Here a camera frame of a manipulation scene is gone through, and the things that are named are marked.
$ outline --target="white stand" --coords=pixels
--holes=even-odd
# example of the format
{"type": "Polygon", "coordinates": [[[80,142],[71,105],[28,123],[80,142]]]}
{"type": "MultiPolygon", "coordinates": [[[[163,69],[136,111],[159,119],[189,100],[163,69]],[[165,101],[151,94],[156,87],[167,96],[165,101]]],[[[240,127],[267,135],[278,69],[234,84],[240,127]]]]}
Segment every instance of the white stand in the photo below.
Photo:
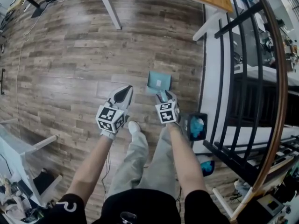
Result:
{"type": "Polygon", "coordinates": [[[221,16],[223,16],[223,12],[216,10],[216,12],[205,22],[204,25],[202,25],[202,27],[195,33],[195,35],[193,36],[193,40],[194,41],[198,41],[208,30],[209,28],[215,24],[216,22],[219,21],[219,19],[221,18],[221,16]]]}
{"type": "Polygon", "coordinates": [[[120,20],[118,19],[117,13],[115,11],[115,8],[114,8],[111,0],[102,0],[102,1],[111,17],[116,29],[121,30],[121,23],[120,23],[120,20]]]}
{"type": "Polygon", "coordinates": [[[254,193],[252,192],[252,188],[250,188],[246,196],[243,198],[242,202],[239,204],[236,210],[233,211],[217,189],[213,189],[212,191],[214,192],[216,198],[218,199],[224,210],[228,213],[231,222],[236,220],[240,212],[244,209],[244,207],[254,195],[254,193]]]}
{"type": "Polygon", "coordinates": [[[26,156],[45,147],[53,141],[56,141],[57,136],[53,135],[32,146],[16,138],[2,126],[4,124],[10,124],[17,121],[18,119],[10,119],[0,122],[0,153],[5,157],[14,174],[19,174],[21,179],[33,192],[33,195],[31,196],[32,201],[42,207],[45,207],[47,202],[50,200],[51,192],[62,180],[62,176],[59,175],[42,194],[39,194],[33,182],[33,177],[30,174],[30,168],[27,164],[26,156]]]}

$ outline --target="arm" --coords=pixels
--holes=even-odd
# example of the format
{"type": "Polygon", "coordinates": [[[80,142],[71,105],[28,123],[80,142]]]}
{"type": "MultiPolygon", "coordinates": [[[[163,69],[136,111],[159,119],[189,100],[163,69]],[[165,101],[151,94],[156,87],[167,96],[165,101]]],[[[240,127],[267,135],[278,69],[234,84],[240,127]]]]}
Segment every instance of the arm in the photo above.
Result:
{"type": "Polygon", "coordinates": [[[76,194],[82,198],[84,205],[87,204],[100,177],[112,142],[113,140],[107,136],[100,137],[97,146],[76,171],[66,194],[76,194]]]}
{"type": "Polygon", "coordinates": [[[167,124],[170,133],[174,163],[178,174],[178,181],[184,196],[195,190],[206,191],[200,163],[190,145],[183,137],[181,130],[175,124],[167,124]]]}

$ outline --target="shoe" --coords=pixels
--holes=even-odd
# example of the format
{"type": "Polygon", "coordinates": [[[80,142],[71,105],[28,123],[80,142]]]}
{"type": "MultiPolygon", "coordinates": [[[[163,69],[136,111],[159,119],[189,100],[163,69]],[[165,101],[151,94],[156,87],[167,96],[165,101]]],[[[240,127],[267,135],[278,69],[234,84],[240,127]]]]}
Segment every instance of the shoe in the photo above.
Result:
{"type": "Polygon", "coordinates": [[[136,132],[141,131],[139,124],[137,124],[135,121],[130,121],[128,124],[128,127],[129,127],[129,132],[131,135],[133,135],[136,132]]]}

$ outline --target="wire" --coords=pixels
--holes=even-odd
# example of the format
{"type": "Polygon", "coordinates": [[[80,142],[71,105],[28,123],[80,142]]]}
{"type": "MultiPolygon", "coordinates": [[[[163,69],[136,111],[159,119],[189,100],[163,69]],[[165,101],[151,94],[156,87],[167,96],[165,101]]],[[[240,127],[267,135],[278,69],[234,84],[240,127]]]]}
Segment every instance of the wire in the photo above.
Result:
{"type": "Polygon", "coordinates": [[[106,158],[106,174],[101,180],[101,182],[103,184],[103,187],[104,187],[104,193],[105,193],[104,200],[106,199],[106,187],[105,187],[105,184],[104,184],[104,179],[108,176],[108,174],[110,172],[110,168],[111,168],[111,158],[110,158],[110,152],[109,152],[108,156],[106,158]]]}
{"type": "Polygon", "coordinates": [[[235,200],[237,200],[239,203],[241,203],[241,204],[243,204],[243,205],[247,205],[248,203],[242,203],[242,202],[239,200],[240,197],[242,197],[242,195],[239,194],[239,193],[238,193],[237,195],[235,195],[235,196],[230,197],[230,198],[229,198],[229,199],[230,199],[230,203],[234,203],[235,200]]]}
{"type": "Polygon", "coordinates": [[[176,202],[178,202],[178,205],[179,205],[179,215],[181,215],[181,195],[182,195],[182,187],[179,187],[179,195],[178,195],[178,198],[176,199],[176,202]]]}
{"type": "Polygon", "coordinates": [[[34,23],[34,25],[32,26],[32,28],[28,31],[28,32],[25,32],[23,34],[23,38],[26,39],[26,36],[28,36],[28,39],[25,40],[22,45],[21,45],[21,48],[20,48],[20,57],[19,57],[19,65],[18,65],[18,71],[17,71],[17,77],[16,77],[16,88],[15,88],[15,91],[16,91],[16,102],[17,102],[17,115],[18,115],[18,127],[19,127],[19,135],[20,135],[20,139],[22,139],[21,137],[21,129],[20,129],[20,115],[19,115],[19,102],[18,102],[18,76],[19,76],[19,72],[20,72],[20,65],[21,65],[21,53],[22,53],[22,48],[24,46],[24,44],[26,42],[28,42],[31,38],[31,34],[30,32],[32,31],[32,29],[36,26],[36,24],[38,23],[38,21],[40,20],[40,18],[42,17],[43,13],[47,10],[47,8],[50,6],[50,4],[52,4],[53,2],[64,2],[65,0],[62,0],[62,1],[59,1],[59,0],[56,0],[56,1],[51,1],[50,3],[48,3],[45,7],[45,9],[43,10],[43,12],[41,13],[41,15],[39,16],[39,18],[36,20],[36,22],[34,23]]]}
{"type": "Polygon", "coordinates": [[[6,163],[6,165],[7,165],[7,168],[8,168],[8,170],[9,170],[9,173],[10,173],[10,175],[12,176],[11,171],[10,171],[10,168],[9,168],[9,165],[8,165],[6,159],[3,157],[2,154],[0,154],[0,155],[1,155],[1,157],[5,160],[5,163],[6,163]]]}
{"type": "Polygon", "coordinates": [[[56,1],[53,1],[53,0],[51,0],[50,2],[47,2],[47,3],[52,3],[52,2],[64,2],[65,0],[62,0],[62,1],[60,1],[60,0],[56,0],[56,1]]]}

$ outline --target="wooden handrail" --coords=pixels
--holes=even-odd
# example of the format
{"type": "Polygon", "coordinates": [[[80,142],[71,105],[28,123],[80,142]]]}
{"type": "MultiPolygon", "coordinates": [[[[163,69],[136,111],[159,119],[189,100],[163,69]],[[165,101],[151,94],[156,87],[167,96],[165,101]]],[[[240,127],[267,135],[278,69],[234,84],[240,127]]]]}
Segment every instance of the wooden handrail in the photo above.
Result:
{"type": "Polygon", "coordinates": [[[267,0],[260,0],[263,5],[263,10],[270,26],[270,34],[274,43],[275,59],[277,64],[277,82],[278,82],[278,110],[273,129],[272,138],[270,141],[270,147],[263,163],[260,173],[253,185],[253,192],[258,190],[264,183],[271,165],[274,161],[275,154],[280,145],[280,139],[285,124],[285,114],[287,107],[287,93],[288,93],[288,82],[287,82],[287,69],[285,63],[285,50],[283,47],[283,41],[279,31],[279,26],[274,15],[274,12],[267,0]]]}

